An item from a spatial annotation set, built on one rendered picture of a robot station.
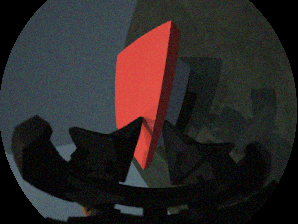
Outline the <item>red box lid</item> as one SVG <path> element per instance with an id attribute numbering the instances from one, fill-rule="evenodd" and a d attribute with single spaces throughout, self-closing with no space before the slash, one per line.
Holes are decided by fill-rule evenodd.
<path id="1" fill-rule="evenodd" d="M 121 129 L 142 117 L 141 136 L 134 149 L 142 169 L 152 164 L 160 140 L 176 73 L 180 36 L 180 28 L 169 20 L 138 37 L 117 55 L 116 125 Z"/>

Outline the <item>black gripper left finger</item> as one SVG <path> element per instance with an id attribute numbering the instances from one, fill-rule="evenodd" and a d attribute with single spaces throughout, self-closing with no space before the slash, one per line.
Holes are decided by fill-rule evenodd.
<path id="1" fill-rule="evenodd" d="M 125 183 L 130 164 L 132 164 L 134 149 L 136 149 L 141 136 L 141 123 L 142 117 L 138 117 L 137 120 L 130 121 L 129 124 L 124 125 L 121 129 L 116 129 L 110 135 L 109 133 L 89 131 L 89 129 L 86 131 L 86 129 L 78 127 L 71 127 L 68 132 L 77 148 L 112 160 L 117 176 L 120 176 L 118 181 Z"/>

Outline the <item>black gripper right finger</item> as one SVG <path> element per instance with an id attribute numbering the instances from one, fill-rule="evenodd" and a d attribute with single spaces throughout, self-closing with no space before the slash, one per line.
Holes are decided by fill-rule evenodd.
<path id="1" fill-rule="evenodd" d="M 164 145 L 166 151 L 166 160 L 168 160 L 170 184 L 182 185 L 182 180 L 190 175 L 201 165 L 206 157 L 226 155 L 233 151 L 234 143 L 212 143 L 202 144 L 200 141 L 193 140 L 188 133 L 174 127 L 169 120 L 164 120 L 162 125 L 162 136 L 164 136 Z"/>

